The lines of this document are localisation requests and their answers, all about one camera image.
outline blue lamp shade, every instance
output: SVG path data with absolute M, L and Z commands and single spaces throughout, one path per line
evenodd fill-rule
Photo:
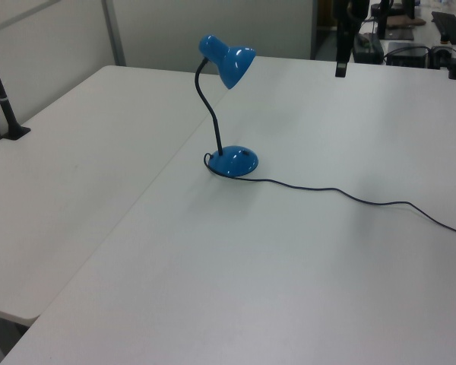
M 229 89 L 238 83 L 255 58 L 254 49 L 228 47 L 213 35 L 203 37 L 199 50 L 218 67 L 221 81 Z

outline wall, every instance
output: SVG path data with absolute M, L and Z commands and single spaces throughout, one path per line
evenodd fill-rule
M 20 124 L 113 64 L 100 0 L 61 0 L 0 30 L 0 76 Z
M 317 0 L 110 0 L 126 65 L 194 72 L 213 33 L 260 56 L 309 59 Z

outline black cord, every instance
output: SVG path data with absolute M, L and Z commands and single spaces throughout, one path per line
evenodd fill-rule
M 448 230 L 452 230 L 453 232 L 456 233 L 456 229 L 455 228 L 449 227 L 449 226 L 437 221 L 436 219 L 434 219 L 433 217 L 428 215 L 426 212 L 424 212 L 422 209 L 419 209 L 417 206 L 415 206 L 414 204 L 412 204 L 410 202 L 375 203 L 375 202 L 368 202 L 368 201 L 363 200 L 363 199 L 355 198 L 354 196 L 352 196 L 352 195 L 348 194 L 347 192 L 344 192 L 343 190 L 338 189 L 338 188 L 307 188 L 305 186 L 294 186 L 294 185 L 286 184 L 285 182 L 280 182 L 280 181 L 272 180 L 272 179 L 248 179 L 246 177 L 227 176 L 227 175 L 224 175 L 222 173 L 218 173 L 217 171 L 213 170 L 209 166 L 209 164 L 206 162 L 206 157 L 207 156 L 209 156 L 211 158 L 213 155 L 212 154 L 205 154 L 204 155 L 204 165 L 207 167 L 208 170 L 210 170 L 212 173 L 214 173 L 215 175 L 218 175 L 218 176 L 226 177 L 228 179 L 233 179 L 233 180 L 249 181 L 249 182 L 252 182 L 252 183 L 259 183 L 259 182 L 260 183 L 273 183 L 273 184 L 282 185 L 282 186 L 285 186 L 285 187 L 291 188 L 291 189 L 306 190 L 306 191 L 310 191 L 310 192 L 339 192 L 339 193 L 345 195 L 346 197 L 354 200 L 355 202 L 359 202 L 359 203 L 367 204 L 367 205 L 377 205 L 377 206 L 409 205 L 410 207 L 414 208 L 416 211 L 418 211 L 419 213 L 423 214 L 424 216 L 426 216 L 428 219 L 430 219 L 434 223 L 438 224 L 439 226 L 444 227 L 444 228 L 446 228 Z

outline blue desk lamp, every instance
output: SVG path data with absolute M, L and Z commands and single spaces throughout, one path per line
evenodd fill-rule
M 199 74 L 203 67 L 212 61 L 217 67 L 221 81 L 231 89 L 242 78 L 255 57 L 255 50 L 246 47 L 228 47 L 215 36 L 205 36 L 199 43 L 199 50 L 204 58 L 196 71 L 195 85 L 204 105 L 213 117 L 214 134 L 218 150 L 210 156 L 209 167 L 225 176 L 241 176 L 252 172 L 258 165 L 258 158 L 255 152 L 245 147 L 221 146 L 220 130 L 218 119 L 213 108 L 207 102 L 201 88 L 199 87 Z

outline white table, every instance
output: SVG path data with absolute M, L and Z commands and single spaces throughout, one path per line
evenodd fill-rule
M 334 68 L 256 58 L 215 108 L 222 140 L 258 153 L 250 177 L 456 227 L 456 81 Z M 3 365 L 456 365 L 456 233 L 213 176 L 214 149 L 206 118 Z
M 106 67 L 0 141 L 0 317 L 30 325 L 198 127 L 193 80 Z
M 390 42 L 404 42 L 404 43 L 422 43 L 425 46 L 433 47 L 433 46 L 441 46 L 441 34 L 438 31 L 437 26 L 432 22 L 432 12 L 433 11 L 440 11 L 445 13 L 452 13 L 456 15 L 456 0 L 451 0 L 448 5 L 443 5 L 438 8 L 431 6 L 431 1 L 424 1 L 420 6 L 416 6 L 415 8 L 415 15 L 426 21 L 425 25 L 416 26 L 412 29 L 414 40 L 381 40 L 382 48 L 384 53 L 388 51 L 388 44 Z M 371 0 L 371 4 L 378 4 L 379 0 Z M 373 23 L 365 23 L 362 25 L 360 33 L 371 33 L 372 32 Z M 445 46 L 452 47 L 456 49 L 456 45 L 447 44 Z

